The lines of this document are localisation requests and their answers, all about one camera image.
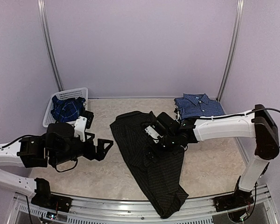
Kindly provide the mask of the black pinstripe long sleeve shirt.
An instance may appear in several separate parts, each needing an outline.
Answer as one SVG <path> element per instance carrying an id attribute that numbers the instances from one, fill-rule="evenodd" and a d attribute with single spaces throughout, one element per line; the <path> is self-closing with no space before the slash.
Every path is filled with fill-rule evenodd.
<path id="1" fill-rule="evenodd" d="M 128 112 L 117 116 L 110 128 L 140 189 L 165 219 L 179 211 L 188 197 L 179 184 L 185 152 L 183 147 L 173 152 L 158 149 L 144 130 L 155 120 L 152 112 Z"/>

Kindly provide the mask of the white plastic laundry basket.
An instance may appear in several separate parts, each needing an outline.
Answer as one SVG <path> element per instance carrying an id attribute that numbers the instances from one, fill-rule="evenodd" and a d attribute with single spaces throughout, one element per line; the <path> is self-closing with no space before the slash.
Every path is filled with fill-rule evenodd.
<path id="1" fill-rule="evenodd" d="M 56 96 L 58 100 L 67 100 L 69 98 L 78 98 L 78 97 L 85 98 L 86 102 L 84 103 L 84 107 L 86 110 L 88 109 L 88 88 L 82 87 L 82 88 L 75 88 L 75 89 L 56 92 L 50 96 L 48 106 L 46 108 L 43 122 L 42 122 L 42 126 L 44 128 L 47 128 L 49 124 L 55 123 L 56 121 L 50 112 L 53 109 L 52 98 L 54 96 Z"/>

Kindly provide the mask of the blue checked shirt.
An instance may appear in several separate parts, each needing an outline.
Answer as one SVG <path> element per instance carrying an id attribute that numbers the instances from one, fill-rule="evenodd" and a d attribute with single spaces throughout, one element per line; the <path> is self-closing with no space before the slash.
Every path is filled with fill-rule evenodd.
<path id="1" fill-rule="evenodd" d="M 180 98 L 174 99 L 176 112 L 180 119 L 192 117 L 210 117 L 225 115 L 221 104 L 210 99 L 206 94 L 183 94 Z"/>

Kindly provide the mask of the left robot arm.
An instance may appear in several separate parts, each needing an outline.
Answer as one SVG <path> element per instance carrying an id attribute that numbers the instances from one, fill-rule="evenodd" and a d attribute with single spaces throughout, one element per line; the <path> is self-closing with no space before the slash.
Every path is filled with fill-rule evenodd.
<path id="1" fill-rule="evenodd" d="M 45 207 L 56 203 L 51 194 L 49 182 L 42 178 L 27 178 L 1 169 L 2 166 L 24 168 L 57 169 L 68 161 L 78 162 L 79 157 L 90 161 L 101 161 L 113 146 L 112 140 L 98 139 L 93 142 L 94 134 L 85 132 L 85 128 L 74 127 L 67 123 L 50 124 L 42 136 L 24 135 L 16 140 L 0 145 L 0 185 L 20 194 L 37 199 Z"/>

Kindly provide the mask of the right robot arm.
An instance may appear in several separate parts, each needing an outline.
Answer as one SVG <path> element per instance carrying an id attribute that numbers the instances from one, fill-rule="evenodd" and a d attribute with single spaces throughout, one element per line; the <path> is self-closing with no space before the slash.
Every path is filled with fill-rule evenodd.
<path id="1" fill-rule="evenodd" d="M 237 191 L 229 197 L 230 204 L 239 207 L 247 200 L 247 192 L 252 191 L 269 162 L 280 153 L 279 131 L 269 114 L 270 110 L 258 104 L 254 109 L 245 112 L 183 120 L 172 119 L 162 112 L 151 124 L 146 125 L 144 130 L 163 151 L 174 151 L 177 147 L 211 139 L 255 139 L 254 157 L 240 176 Z"/>

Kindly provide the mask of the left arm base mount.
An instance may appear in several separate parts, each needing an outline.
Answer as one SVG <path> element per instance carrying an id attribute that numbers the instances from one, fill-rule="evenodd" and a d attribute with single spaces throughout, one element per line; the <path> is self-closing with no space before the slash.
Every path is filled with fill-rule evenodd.
<path id="1" fill-rule="evenodd" d="M 43 208 L 68 213 L 72 204 L 72 198 L 51 193 L 50 184 L 43 178 L 35 178 L 36 189 L 31 203 Z"/>

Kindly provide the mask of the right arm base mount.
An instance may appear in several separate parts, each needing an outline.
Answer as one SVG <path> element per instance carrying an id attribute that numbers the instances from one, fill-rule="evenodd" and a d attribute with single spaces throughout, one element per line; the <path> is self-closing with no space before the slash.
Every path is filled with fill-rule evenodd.
<path id="1" fill-rule="evenodd" d="M 239 180 L 240 177 L 237 180 L 233 193 L 214 197 L 213 202 L 216 208 L 216 212 L 232 210 L 254 203 L 251 191 L 246 192 L 239 189 Z"/>

